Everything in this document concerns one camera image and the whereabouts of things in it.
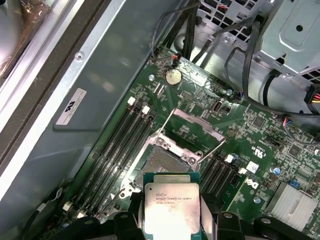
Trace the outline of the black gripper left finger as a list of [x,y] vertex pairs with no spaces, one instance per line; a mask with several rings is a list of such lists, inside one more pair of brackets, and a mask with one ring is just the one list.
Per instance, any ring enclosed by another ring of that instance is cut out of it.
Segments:
[[142,229],[143,193],[133,193],[128,211],[121,211],[105,223],[96,217],[80,218],[52,237],[53,240],[145,240]]

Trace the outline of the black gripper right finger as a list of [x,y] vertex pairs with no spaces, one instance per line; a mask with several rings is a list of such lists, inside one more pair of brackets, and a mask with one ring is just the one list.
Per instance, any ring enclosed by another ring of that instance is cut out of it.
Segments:
[[304,233],[269,216],[249,223],[229,211],[221,211],[211,193],[200,196],[201,225],[209,240],[309,240]]

